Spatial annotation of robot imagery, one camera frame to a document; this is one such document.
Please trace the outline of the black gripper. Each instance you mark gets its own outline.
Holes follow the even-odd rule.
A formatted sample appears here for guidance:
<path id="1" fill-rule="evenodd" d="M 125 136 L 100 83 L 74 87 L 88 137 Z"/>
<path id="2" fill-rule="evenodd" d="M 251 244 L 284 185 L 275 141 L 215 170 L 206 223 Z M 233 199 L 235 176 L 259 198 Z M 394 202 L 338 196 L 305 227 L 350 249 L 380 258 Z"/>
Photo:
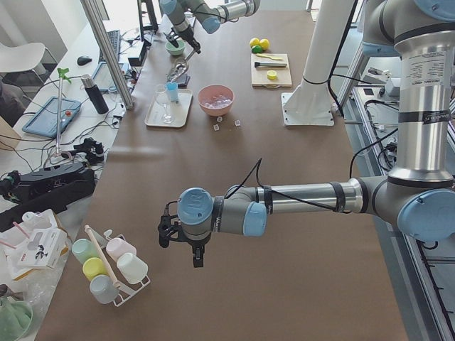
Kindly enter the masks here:
<path id="1" fill-rule="evenodd" d="M 200 43 L 194 38 L 193 29 L 188 21 L 182 21 L 179 24 L 173 24 L 171 31 L 166 34 L 166 38 L 168 42 L 175 48 L 178 47 L 178 38 L 181 38 L 191 45 L 193 48 L 192 54 L 200 54 Z"/>
<path id="2" fill-rule="evenodd" d="M 183 231 L 178 215 L 171 215 L 169 207 L 173 202 L 168 202 L 164 208 L 164 213 L 158 225 L 159 245 L 167 248 L 170 242 L 185 242 L 192 246 L 193 266 L 203 267 L 205 245 L 210 241 L 211 233 L 203 233 L 203 237 L 188 237 Z"/>

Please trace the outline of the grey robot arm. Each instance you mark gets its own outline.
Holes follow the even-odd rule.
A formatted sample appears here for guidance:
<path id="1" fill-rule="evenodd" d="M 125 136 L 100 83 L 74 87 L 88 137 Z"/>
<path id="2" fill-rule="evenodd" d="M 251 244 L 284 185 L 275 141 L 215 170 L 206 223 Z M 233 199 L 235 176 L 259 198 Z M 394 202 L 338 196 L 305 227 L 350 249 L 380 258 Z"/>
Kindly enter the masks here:
<path id="1" fill-rule="evenodd" d="M 228 21 L 255 14 L 260 6 L 260 0 L 232 1 L 216 7 L 209 7 L 205 1 L 161 0 L 159 6 L 172 24 L 172 29 L 166 35 L 168 42 L 178 47 L 177 40 L 183 39 L 200 53 L 200 43 L 194 37 L 194 31 L 186 18 L 186 12 L 191 12 L 208 34 L 216 32 Z"/>
<path id="2" fill-rule="evenodd" d="M 285 125 L 333 125 L 329 82 L 358 1 L 326 1 L 306 59 L 301 84 L 285 94 Z M 184 18 L 195 15 L 208 33 L 222 23 L 252 16 L 260 1 L 234 1 L 209 8 L 205 1 L 159 1 L 179 36 L 200 53 Z M 397 161 L 386 176 L 351 178 L 345 183 L 268 186 L 259 183 L 260 161 L 224 196 L 189 188 L 166 204 L 158 226 L 159 244 L 191 245 L 193 266 L 203 267 L 213 232 L 259 237 L 267 216 L 280 212 L 366 213 L 380 217 L 421 242 L 454 234 L 454 177 L 446 170 L 454 61 L 454 1 L 367 1 L 363 26 L 366 56 L 401 58 Z"/>

